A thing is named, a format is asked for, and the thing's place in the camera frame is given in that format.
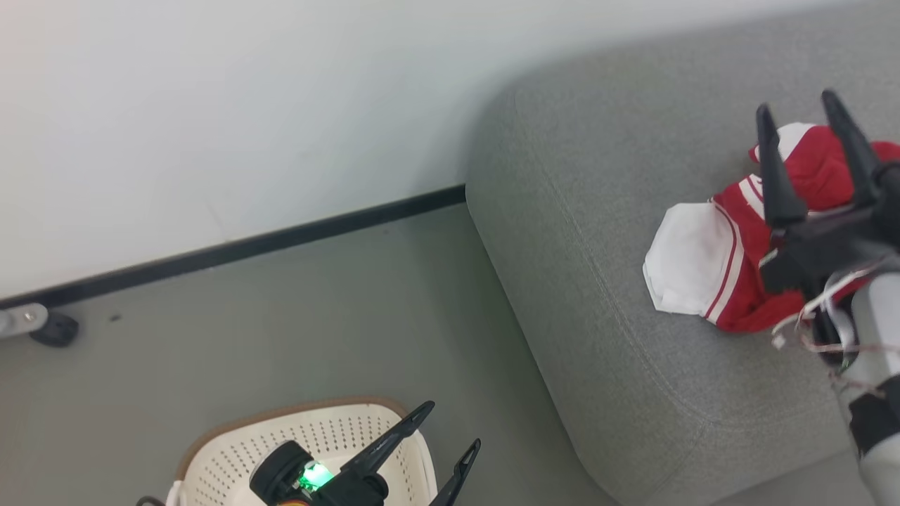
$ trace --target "sofa cushion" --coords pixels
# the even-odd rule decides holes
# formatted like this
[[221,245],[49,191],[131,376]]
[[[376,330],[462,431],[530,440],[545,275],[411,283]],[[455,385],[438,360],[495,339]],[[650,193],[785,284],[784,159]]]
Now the sofa cushion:
[[817,357],[656,312],[642,263],[667,208],[754,169],[764,101],[823,122],[834,87],[900,139],[898,23],[858,5],[609,50],[486,112],[472,217],[581,462],[623,504],[710,503],[848,446]]

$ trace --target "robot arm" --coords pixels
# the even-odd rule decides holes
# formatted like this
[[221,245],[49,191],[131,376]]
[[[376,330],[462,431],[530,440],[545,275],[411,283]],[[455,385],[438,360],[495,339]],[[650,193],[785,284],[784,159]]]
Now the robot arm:
[[[878,159],[837,94],[826,90],[822,101],[844,149],[852,200],[840,210],[807,216],[778,153],[769,107],[762,105],[757,132],[772,236],[760,274],[767,291],[799,290],[814,301],[808,347],[832,369],[860,474],[879,506],[900,506],[900,162]],[[849,307],[823,297],[836,278],[861,269],[870,281]]]

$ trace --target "cable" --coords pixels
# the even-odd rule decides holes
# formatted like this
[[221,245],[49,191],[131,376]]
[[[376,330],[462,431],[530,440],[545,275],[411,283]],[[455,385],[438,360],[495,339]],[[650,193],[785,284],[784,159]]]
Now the cable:
[[145,504],[149,504],[150,506],[166,506],[164,502],[152,495],[145,495],[138,499],[138,504],[136,506],[144,506]]

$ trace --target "perforated basket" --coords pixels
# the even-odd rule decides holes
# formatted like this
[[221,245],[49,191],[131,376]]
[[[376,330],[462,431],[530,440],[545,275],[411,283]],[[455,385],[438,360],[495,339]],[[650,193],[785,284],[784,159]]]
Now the perforated basket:
[[[403,416],[396,402],[354,398],[271,411],[212,430],[182,459],[166,506],[264,506],[250,491],[250,473],[286,439],[336,474]],[[425,506],[437,495],[431,454],[418,431],[400,443],[379,474],[390,491],[386,506]]]

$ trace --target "white fabric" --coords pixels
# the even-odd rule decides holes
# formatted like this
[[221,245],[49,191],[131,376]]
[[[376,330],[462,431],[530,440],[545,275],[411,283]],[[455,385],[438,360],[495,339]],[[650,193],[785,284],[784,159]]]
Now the white fabric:
[[643,264],[653,306],[662,312],[708,314],[715,321],[740,271],[743,248],[737,250],[736,232],[714,203],[671,207]]
[[[794,148],[796,148],[797,144],[800,143],[800,140],[803,139],[803,136],[813,127],[815,127],[815,125],[812,123],[790,123],[779,128],[778,136],[780,137],[780,140],[778,141],[778,153],[781,155],[781,159],[788,159],[790,154],[794,152]],[[756,161],[760,161],[759,146],[753,149],[753,156],[756,157]]]

